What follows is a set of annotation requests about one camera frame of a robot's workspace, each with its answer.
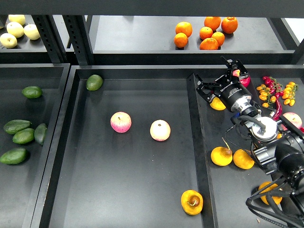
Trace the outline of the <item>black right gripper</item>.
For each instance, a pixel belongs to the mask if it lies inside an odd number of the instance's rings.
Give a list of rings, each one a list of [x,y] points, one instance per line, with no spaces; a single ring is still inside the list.
[[[196,92],[207,103],[211,103],[217,97],[229,111],[244,112],[251,107],[252,98],[251,93],[240,82],[247,78],[247,69],[238,59],[226,59],[223,56],[220,58],[227,67],[226,73],[214,82],[203,82],[202,78],[195,74]]]

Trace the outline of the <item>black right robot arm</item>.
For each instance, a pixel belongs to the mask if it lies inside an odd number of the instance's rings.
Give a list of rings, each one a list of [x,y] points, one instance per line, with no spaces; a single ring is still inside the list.
[[[249,73],[239,60],[225,60],[227,70],[213,82],[195,74],[196,91],[207,102],[219,99],[234,115],[233,128],[247,128],[248,155],[265,174],[278,177],[247,200],[258,217],[282,228],[304,225],[304,134],[287,118],[263,108],[241,83]]]

